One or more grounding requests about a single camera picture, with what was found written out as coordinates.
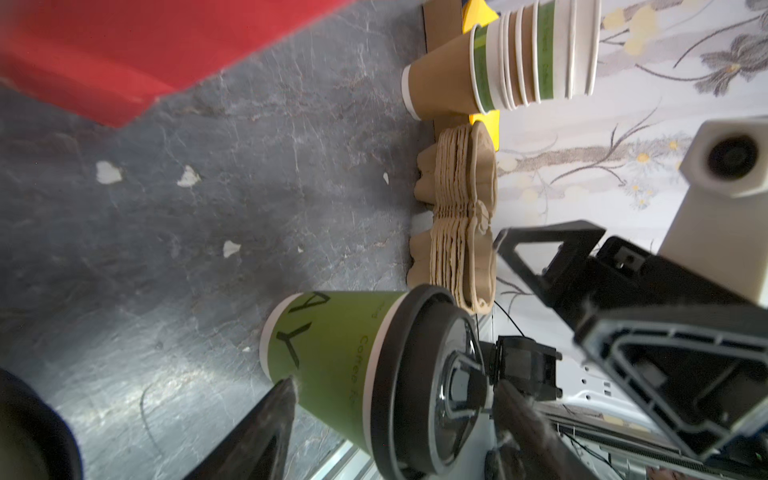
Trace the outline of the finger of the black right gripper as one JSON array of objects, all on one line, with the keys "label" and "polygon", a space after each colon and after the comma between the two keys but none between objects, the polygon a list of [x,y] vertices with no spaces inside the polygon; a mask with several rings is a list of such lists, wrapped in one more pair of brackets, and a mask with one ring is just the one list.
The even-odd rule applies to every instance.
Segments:
[{"label": "finger of the black right gripper", "polygon": [[574,340],[689,457],[767,426],[764,311],[601,311]]},{"label": "finger of the black right gripper", "polygon": [[586,220],[505,228],[493,246],[502,271],[500,302],[537,299],[555,312],[588,312],[591,281],[585,275],[606,230]]}]

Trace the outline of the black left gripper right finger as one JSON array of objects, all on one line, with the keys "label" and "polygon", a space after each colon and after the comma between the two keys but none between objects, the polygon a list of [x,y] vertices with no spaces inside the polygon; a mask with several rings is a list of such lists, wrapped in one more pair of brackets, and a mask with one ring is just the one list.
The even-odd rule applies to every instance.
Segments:
[{"label": "black left gripper right finger", "polygon": [[509,434],[522,462],[524,479],[596,479],[594,473],[559,439],[515,386],[500,380],[492,406],[497,431]]}]

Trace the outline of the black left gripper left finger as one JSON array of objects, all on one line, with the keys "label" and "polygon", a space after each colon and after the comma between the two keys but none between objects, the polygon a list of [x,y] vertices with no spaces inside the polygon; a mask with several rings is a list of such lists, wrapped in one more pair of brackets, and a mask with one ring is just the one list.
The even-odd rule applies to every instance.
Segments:
[{"label": "black left gripper left finger", "polygon": [[278,381],[187,477],[283,479],[296,406],[295,380]]}]

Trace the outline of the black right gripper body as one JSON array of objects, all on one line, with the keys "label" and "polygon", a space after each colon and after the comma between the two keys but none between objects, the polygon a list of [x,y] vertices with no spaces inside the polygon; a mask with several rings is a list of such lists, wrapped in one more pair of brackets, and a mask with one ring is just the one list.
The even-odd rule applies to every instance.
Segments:
[{"label": "black right gripper body", "polygon": [[578,242],[578,334],[657,327],[671,336],[765,336],[767,309],[619,237]]}]

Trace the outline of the black cup lid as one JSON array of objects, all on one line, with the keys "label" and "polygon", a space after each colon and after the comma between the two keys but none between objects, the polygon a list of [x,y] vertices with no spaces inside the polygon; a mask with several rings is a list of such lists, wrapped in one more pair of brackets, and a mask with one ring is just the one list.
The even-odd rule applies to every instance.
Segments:
[{"label": "black cup lid", "polygon": [[371,454],[382,477],[448,473],[487,387],[472,316],[442,287],[408,292],[387,331],[373,386]]}]

